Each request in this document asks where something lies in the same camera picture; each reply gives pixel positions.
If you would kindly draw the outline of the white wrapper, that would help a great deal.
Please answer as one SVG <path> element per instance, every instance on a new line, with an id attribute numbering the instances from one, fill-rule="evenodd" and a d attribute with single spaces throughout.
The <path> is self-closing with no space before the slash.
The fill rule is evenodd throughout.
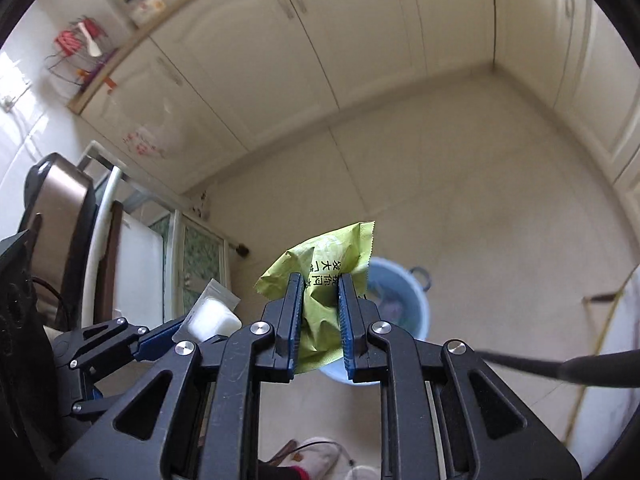
<path id="1" fill-rule="evenodd" d="M 239 302 L 233 292 L 212 278 L 171 340 L 175 344 L 181 341 L 200 344 L 213 336 L 231 336 L 242 327 L 234 313 Z"/>

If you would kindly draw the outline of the green snack wrapper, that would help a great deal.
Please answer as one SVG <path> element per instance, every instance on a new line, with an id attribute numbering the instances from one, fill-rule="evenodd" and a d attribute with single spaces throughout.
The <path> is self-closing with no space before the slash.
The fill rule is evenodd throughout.
<path id="1" fill-rule="evenodd" d="M 296 373 L 303 374 L 343 357 L 338 320 L 338 278 L 352 277 L 358 295 L 367 291 L 374 240 L 373 221 L 357 222 L 326 232 L 286 250 L 255 284 L 269 300 L 281 298 L 288 277 L 304 281 L 302 327 Z"/>

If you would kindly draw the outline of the pink plastic bag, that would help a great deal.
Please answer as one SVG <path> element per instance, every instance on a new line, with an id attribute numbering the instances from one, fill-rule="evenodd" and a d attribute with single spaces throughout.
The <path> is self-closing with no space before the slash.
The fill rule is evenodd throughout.
<path id="1" fill-rule="evenodd" d="M 158 122 L 132 122 L 122 140 L 131 153 L 168 159 L 186 146 L 186 127 L 175 107 L 165 102 Z"/>

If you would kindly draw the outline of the blue plastic trash bucket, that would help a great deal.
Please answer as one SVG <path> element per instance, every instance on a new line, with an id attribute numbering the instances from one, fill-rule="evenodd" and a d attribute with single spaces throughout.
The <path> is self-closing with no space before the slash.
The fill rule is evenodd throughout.
<path id="1" fill-rule="evenodd" d="M 366 290 L 356 292 L 355 275 L 337 279 L 337 314 L 343 356 L 320 372 L 341 384 L 374 385 L 387 370 L 387 356 L 369 340 L 370 326 L 386 323 L 424 341 L 430 328 L 430 306 L 426 293 L 431 275 L 416 266 L 374 257 L 368 266 Z"/>

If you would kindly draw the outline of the round white marble table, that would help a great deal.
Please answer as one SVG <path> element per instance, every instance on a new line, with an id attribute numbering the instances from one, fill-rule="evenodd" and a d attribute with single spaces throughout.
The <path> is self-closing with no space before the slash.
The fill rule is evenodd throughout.
<path id="1" fill-rule="evenodd" d="M 586 479 L 639 477 L 639 271 L 613 295 L 592 356 L 549 361 L 482 351 L 494 364 L 582 386 L 567 448 Z"/>

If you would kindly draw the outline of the utensil rack stand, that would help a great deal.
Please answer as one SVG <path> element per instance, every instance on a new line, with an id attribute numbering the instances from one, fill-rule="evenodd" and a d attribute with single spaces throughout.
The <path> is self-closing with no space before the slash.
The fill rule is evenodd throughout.
<path id="1" fill-rule="evenodd" d="M 53 52 L 43 60 L 56 80 L 83 92 L 115 54 L 110 35 L 94 18 L 83 15 L 71 21 L 53 40 Z"/>

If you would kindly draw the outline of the large oil bottle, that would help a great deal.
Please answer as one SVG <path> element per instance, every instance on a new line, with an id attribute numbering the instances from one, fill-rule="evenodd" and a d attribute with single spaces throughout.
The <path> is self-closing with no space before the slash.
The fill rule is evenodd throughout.
<path id="1" fill-rule="evenodd" d="M 164 0 L 124 0 L 130 20 L 141 27 L 166 9 Z"/>

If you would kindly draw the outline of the lower cream cabinets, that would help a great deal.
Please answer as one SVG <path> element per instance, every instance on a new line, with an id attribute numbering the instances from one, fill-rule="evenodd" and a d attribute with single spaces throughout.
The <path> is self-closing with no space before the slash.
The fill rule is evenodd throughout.
<path id="1" fill-rule="evenodd" d="M 435 78 L 503 70 L 616 180 L 639 158 L 639 67 L 594 0 L 176 0 L 70 102 L 182 193 L 297 130 Z M 131 153 L 165 102 L 186 127 L 168 159 Z"/>

